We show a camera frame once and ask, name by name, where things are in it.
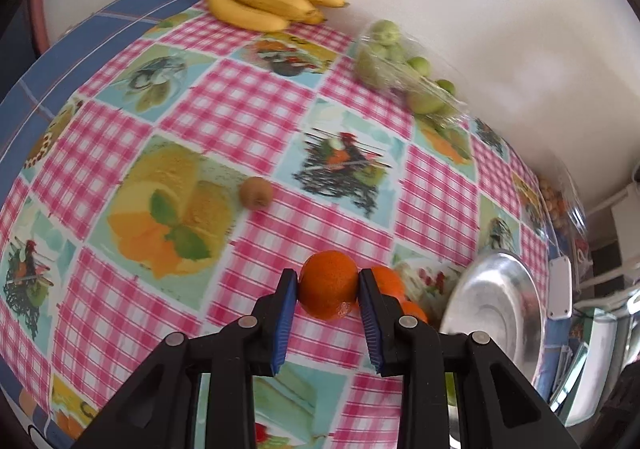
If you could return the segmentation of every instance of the white wall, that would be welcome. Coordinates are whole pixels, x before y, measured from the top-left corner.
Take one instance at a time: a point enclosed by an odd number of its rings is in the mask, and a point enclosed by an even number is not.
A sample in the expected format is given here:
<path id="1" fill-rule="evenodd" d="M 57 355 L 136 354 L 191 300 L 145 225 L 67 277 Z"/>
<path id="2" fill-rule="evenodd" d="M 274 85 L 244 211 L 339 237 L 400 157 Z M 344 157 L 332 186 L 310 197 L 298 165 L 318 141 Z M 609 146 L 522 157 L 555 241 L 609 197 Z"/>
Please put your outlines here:
<path id="1" fill-rule="evenodd" d="M 46 0 L 51 36 L 112 0 Z M 587 206 L 640 158 L 640 23 L 625 0 L 349 0 L 330 23 L 385 17 L 466 78 L 475 114 L 530 164 L 554 152 Z"/>

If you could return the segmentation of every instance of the plastic container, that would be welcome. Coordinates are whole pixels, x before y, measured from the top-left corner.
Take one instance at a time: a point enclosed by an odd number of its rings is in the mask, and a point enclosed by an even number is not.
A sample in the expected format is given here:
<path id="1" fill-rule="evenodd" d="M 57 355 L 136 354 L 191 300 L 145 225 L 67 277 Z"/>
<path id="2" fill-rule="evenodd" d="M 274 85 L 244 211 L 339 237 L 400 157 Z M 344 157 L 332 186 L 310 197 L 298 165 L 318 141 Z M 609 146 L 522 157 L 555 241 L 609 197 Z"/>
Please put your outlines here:
<path id="1" fill-rule="evenodd" d="M 566 166 L 559 160 L 549 178 L 540 177 L 540 192 L 551 219 L 558 247 L 569 256 L 574 274 L 574 289 L 591 270 L 593 261 L 587 242 L 586 214 Z"/>
<path id="2" fill-rule="evenodd" d="M 389 37 L 385 33 L 381 37 L 376 32 L 380 23 L 370 25 L 358 38 L 355 58 L 358 80 L 436 125 L 450 127 L 466 120 L 468 106 L 462 101 L 466 82 L 459 71 L 399 29 L 396 35 Z M 408 61 L 417 57 L 429 61 L 427 76 L 409 65 Z M 448 80 L 452 86 L 443 84 L 445 89 L 437 83 L 440 80 Z"/>

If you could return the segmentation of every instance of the metal screw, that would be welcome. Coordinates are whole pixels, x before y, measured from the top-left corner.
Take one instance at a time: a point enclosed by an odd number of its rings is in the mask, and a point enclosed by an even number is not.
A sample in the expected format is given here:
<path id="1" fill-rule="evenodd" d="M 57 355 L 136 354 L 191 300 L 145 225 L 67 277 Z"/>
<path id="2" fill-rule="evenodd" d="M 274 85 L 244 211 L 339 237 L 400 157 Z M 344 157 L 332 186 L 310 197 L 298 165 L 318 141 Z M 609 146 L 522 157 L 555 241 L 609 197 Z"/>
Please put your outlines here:
<path id="1" fill-rule="evenodd" d="M 258 320 L 252 315 L 245 315 L 238 319 L 238 325 L 241 328 L 253 328 L 258 323 Z"/>
<path id="2" fill-rule="evenodd" d="M 415 328 L 418 325 L 418 320 L 412 315 L 403 315 L 398 322 L 404 328 Z"/>
<path id="3" fill-rule="evenodd" d="M 488 344 L 489 341 L 491 340 L 491 337 L 489 336 L 489 334 L 487 332 L 483 332 L 483 331 L 480 331 L 480 330 L 478 330 L 477 332 L 473 332 L 471 334 L 471 338 L 477 344 Z"/>
<path id="4" fill-rule="evenodd" d="M 164 342 L 166 342 L 169 346 L 180 346 L 185 339 L 186 337 L 183 333 L 172 332 L 164 338 Z"/>

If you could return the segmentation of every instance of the metal bowl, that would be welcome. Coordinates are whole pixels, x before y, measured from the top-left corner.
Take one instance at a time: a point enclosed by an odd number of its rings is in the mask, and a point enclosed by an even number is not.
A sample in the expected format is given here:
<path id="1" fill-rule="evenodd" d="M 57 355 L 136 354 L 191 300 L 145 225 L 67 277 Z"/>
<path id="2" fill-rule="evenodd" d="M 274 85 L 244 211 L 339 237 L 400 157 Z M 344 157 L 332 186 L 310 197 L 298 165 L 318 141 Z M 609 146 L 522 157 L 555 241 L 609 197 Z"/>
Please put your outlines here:
<path id="1" fill-rule="evenodd" d="M 542 353 L 542 308 L 527 267 L 508 251 L 489 251 L 463 272 L 442 317 L 445 334 L 487 332 L 532 381 Z M 449 406 L 453 447 L 460 447 L 458 409 Z"/>

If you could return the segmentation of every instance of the tablecloth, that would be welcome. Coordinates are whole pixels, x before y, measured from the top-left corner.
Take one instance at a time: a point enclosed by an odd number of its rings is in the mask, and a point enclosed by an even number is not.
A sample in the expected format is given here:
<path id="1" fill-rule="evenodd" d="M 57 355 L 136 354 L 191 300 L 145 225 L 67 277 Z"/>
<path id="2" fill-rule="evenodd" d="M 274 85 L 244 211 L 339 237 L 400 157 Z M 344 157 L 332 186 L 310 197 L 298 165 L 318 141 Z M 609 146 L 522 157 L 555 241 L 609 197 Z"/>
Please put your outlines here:
<path id="1" fill-rule="evenodd" d="M 481 121 L 443 138 L 357 83 L 353 44 L 239 30 L 203 0 L 118 0 L 7 96 L 0 384 L 54 446 L 166 334 L 219 330 L 314 252 L 415 269 L 437 309 L 480 249 L 507 247 L 545 304 L 534 174 Z M 382 167 L 327 169 L 338 150 Z M 273 183 L 267 211 L 234 196 L 252 175 Z M 39 284 L 20 288 L 29 260 Z M 395 447 L 401 381 L 375 375 L 357 315 L 298 307 L 281 374 L 254 387 L 271 447 Z"/>

